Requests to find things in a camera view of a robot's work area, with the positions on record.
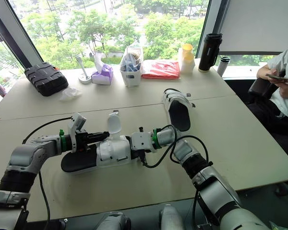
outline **purple tissue box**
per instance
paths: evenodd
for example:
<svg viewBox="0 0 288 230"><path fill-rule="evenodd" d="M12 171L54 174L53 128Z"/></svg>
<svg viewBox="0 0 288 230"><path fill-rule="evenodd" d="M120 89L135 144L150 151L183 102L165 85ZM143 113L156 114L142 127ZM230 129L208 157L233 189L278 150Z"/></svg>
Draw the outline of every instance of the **purple tissue box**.
<svg viewBox="0 0 288 230"><path fill-rule="evenodd" d="M108 64L104 64L101 69L101 73L98 71L93 73L92 76L92 82L95 84L101 84L101 85L110 85L113 78L113 68L112 66Z"/></svg>

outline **smartphone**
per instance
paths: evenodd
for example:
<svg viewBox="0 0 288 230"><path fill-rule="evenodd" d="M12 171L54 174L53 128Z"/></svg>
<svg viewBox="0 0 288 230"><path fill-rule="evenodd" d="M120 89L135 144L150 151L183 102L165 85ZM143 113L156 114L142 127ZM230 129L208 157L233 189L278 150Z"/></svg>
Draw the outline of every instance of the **smartphone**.
<svg viewBox="0 0 288 230"><path fill-rule="evenodd" d="M269 73L266 73L265 75L270 77L270 78L273 78L273 79L288 81L288 78L285 78L285 77L280 77L280 76L272 75L272 74L269 74Z"/></svg>

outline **red bag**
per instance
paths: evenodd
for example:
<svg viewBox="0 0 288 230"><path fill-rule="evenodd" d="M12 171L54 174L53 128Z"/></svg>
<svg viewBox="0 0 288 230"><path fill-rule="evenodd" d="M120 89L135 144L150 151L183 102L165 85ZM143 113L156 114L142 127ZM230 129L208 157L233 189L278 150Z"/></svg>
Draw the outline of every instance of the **red bag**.
<svg viewBox="0 0 288 230"><path fill-rule="evenodd" d="M142 78L178 79L179 65L172 60L145 60L142 63Z"/></svg>

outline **plastic bag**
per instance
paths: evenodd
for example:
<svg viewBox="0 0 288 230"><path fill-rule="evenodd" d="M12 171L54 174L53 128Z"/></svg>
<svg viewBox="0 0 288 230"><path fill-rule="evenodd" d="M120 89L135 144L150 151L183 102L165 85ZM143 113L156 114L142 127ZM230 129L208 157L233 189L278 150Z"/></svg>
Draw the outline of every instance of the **plastic bag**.
<svg viewBox="0 0 288 230"><path fill-rule="evenodd" d="M120 70L123 72L136 72L140 70L141 63L141 47L137 43L134 43L126 47L120 62Z"/></svg>
<svg viewBox="0 0 288 230"><path fill-rule="evenodd" d="M172 60L145 60L142 66L142 78L178 79L179 65Z"/></svg>
<svg viewBox="0 0 288 230"><path fill-rule="evenodd" d="M66 101L71 101L81 95L81 91L74 88L74 87L69 87L62 92L62 96L60 97L60 101L66 102Z"/></svg>
<svg viewBox="0 0 288 230"><path fill-rule="evenodd" d="M93 73L92 82L100 85L110 85L113 78L113 68L111 65L105 64L101 61L100 54L95 55L95 66L97 72Z"/></svg>
<svg viewBox="0 0 288 230"><path fill-rule="evenodd" d="M283 227L280 227L280 226L277 226L275 223L269 221L270 224L271 224L271 227L272 227L272 230L288 230L287 228L283 228Z"/></svg>

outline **black case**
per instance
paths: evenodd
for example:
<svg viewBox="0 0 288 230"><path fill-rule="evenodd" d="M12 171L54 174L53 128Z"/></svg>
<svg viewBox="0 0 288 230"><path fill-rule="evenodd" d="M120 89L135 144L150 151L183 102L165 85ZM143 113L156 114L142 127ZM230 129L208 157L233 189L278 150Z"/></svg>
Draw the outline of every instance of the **black case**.
<svg viewBox="0 0 288 230"><path fill-rule="evenodd" d="M68 86L64 75L47 62L27 68L24 73L37 91L46 97Z"/></svg>

